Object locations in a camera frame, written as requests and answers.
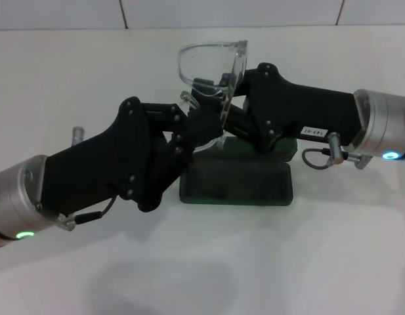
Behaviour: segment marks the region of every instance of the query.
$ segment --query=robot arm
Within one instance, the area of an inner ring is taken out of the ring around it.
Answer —
[[[163,131],[173,133],[169,142]],[[116,196],[154,210],[195,147],[222,134],[210,108],[186,116],[176,104],[128,98],[100,135],[0,172],[0,247],[54,225],[71,230],[99,219],[105,211],[72,214]]]
[[[226,84],[227,75],[221,80]],[[373,157],[405,159],[405,97],[358,90],[354,94],[316,89],[286,81],[273,64],[248,70],[234,96],[246,95],[244,108],[231,106],[224,129],[250,142],[259,153],[282,137],[329,143],[322,150],[329,165],[348,159],[359,169]],[[196,91],[200,103],[218,110],[219,99]]]
[[[227,86],[229,77],[224,74],[220,85]],[[361,169],[373,156],[405,159],[405,97],[295,85],[264,63],[246,71],[234,91],[246,95],[244,108],[231,106],[221,121],[223,96],[201,93],[212,82],[195,82],[198,106],[188,116],[176,104],[129,98],[102,134],[0,172],[0,247],[54,225],[70,230],[99,219],[107,209],[72,215],[104,200],[112,204],[116,196],[137,202],[142,211],[155,209],[192,161],[195,147],[221,136],[223,127],[260,154],[282,137],[329,143],[321,150],[330,156],[327,166],[349,159]],[[163,131],[173,133],[171,141]]]

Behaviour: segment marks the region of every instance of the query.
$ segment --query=clear plastic lens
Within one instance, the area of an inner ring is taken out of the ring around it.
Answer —
[[[205,96],[215,96],[228,88],[223,74],[244,74],[247,41],[235,43],[206,43],[184,47],[179,52],[179,76],[193,89]]]

